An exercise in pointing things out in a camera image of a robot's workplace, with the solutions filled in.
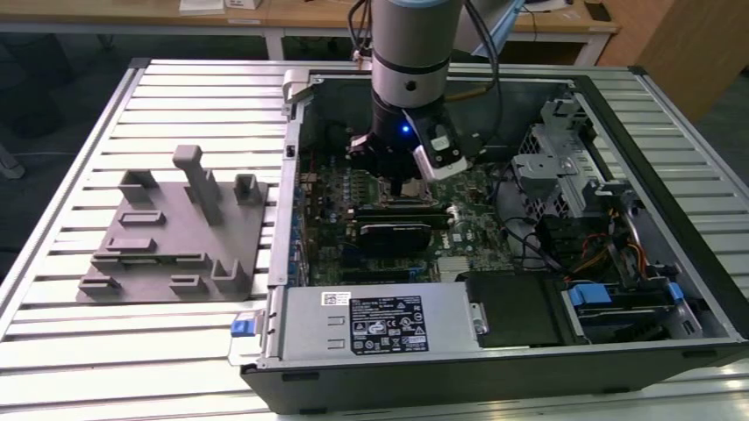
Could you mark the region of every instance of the motherboard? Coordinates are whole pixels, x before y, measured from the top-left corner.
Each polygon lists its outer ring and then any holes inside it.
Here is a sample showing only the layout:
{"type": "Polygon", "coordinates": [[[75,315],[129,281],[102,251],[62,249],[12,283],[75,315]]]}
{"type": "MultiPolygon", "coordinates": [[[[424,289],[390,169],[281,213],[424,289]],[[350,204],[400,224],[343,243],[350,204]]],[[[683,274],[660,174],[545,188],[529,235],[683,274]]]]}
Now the motherboard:
{"type": "Polygon", "coordinates": [[[450,282],[469,270],[509,270],[513,256],[488,201],[490,175],[478,166],[449,180],[390,183],[343,157],[299,174],[309,285],[450,282]]]}

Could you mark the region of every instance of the power supply label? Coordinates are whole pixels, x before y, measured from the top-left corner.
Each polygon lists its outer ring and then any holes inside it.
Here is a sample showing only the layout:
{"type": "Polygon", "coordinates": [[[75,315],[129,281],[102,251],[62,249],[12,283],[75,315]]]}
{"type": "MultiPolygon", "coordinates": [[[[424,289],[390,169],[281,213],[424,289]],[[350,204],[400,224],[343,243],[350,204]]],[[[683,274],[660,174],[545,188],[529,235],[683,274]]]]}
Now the power supply label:
{"type": "Polygon", "coordinates": [[[354,354],[430,350],[421,296],[352,298],[349,304],[354,354]]]}

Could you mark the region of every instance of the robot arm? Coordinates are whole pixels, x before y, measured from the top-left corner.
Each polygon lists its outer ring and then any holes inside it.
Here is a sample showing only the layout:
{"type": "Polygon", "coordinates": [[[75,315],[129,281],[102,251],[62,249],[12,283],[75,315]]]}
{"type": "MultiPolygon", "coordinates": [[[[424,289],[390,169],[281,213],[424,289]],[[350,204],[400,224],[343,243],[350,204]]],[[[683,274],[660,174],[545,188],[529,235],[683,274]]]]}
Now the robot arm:
{"type": "MultiPolygon", "coordinates": [[[[354,140],[349,156],[356,166],[392,181],[396,195],[404,181],[442,180],[469,166],[444,107],[453,46],[468,38],[460,34],[464,3],[372,2],[374,118],[372,131],[354,140]]],[[[510,11],[508,5],[522,1],[492,3],[510,11]]]]}

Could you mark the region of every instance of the blue latch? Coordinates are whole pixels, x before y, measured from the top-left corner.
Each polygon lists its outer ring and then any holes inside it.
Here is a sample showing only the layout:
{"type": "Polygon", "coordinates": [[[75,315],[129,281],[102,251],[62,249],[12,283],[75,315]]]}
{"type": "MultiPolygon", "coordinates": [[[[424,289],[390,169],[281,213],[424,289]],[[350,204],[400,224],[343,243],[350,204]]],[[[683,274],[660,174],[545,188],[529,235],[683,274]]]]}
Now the blue latch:
{"type": "Polygon", "coordinates": [[[684,300],[684,291],[676,282],[669,282],[669,293],[677,303],[684,300]]]}
{"type": "Polygon", "coordinates": [[[574,287],[568,291],[570,295],[570,300],[573,301],[573,306],[584,304],[600,304],[611,303],[612,297],[609,296],[609,291],[607,291],[607,286],[600,283],[585,283],[581,285],[574,285],[574,287]]]}
{"type": "Polygon", "coordinates": [[[254,320],[234,320],[233,321],[233,338],[249,338],[255,336],[255,321],[254,320]]]}

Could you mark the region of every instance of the slotted metal surface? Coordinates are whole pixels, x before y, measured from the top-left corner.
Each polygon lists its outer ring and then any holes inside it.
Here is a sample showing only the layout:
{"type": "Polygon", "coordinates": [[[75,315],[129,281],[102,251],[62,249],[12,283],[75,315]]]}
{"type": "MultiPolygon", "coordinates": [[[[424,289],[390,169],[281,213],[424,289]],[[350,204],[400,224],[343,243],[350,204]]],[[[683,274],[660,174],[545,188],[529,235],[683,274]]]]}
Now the slotted metal surface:
{"type": "MultiPolygon", "coordinates": [[[[289,68],[354,69],[350,63],[153,61],[131,70],[105,112],[80,158],[70,195],[48,210],[39,234],[15,268],[16,291],[6,284],[0,318],[0,411],[4,419],[195,419],[271,421],[226,362],[234,315],[265,306],[186,303],[88,306],[75,303],[86,273],[122,195],[117,185],[129,168],[151,168],[159,181],[182,181],[171,152],[178,144],[205,150],[203,163],[229,181],[251,170],[271,184],[254,294],[267,290],[281,154],[286,125],[281,83],[289,68]]],[[[480,65],[454,65],[486,73],[480,65]]],[[[685,212],[736,282],[749,292],[749,206],[743,187],[704,140],[668,103],[647,90],[648,81],[620,68],[504,66],[512,74],[545,73],[592,78],[685,212]]],[[[617,176],[621,169],[600,142],[617,176]]],[[[464,404],[335,415],[346,420],[644,418],[740,419],[749,413],[749,361],[704,368],[641,392],[502,403],[464,404]]]]}

